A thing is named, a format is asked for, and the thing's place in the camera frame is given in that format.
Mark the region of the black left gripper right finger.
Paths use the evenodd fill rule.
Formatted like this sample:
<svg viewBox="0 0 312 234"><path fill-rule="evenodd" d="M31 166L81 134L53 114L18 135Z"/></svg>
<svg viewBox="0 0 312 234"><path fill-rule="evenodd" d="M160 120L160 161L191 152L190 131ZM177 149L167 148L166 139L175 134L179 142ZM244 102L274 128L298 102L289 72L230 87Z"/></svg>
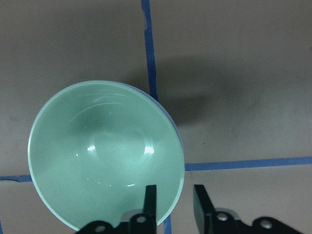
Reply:
<svg viewBox="0 0 312 234"><path fill-rule="evenodd" d="M216 209L204 187L194 185L193 208L200 234L298 234L293 227L268 216L255 219L247 225L224 209Z"/></svg>

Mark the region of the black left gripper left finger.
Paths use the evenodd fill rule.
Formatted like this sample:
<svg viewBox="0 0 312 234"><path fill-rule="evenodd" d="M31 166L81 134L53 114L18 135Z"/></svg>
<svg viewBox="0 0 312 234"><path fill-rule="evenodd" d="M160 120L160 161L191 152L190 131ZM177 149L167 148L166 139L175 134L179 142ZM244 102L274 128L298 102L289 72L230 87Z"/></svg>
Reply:
<svg viewBox="0 0 312 234"><path fill-rule="evenodd" d="M77 234L155 234L156 233L156 185L145 188L143 211L133 215L129 221L117 227L110 223L92 221L76 232Z"/></svg>

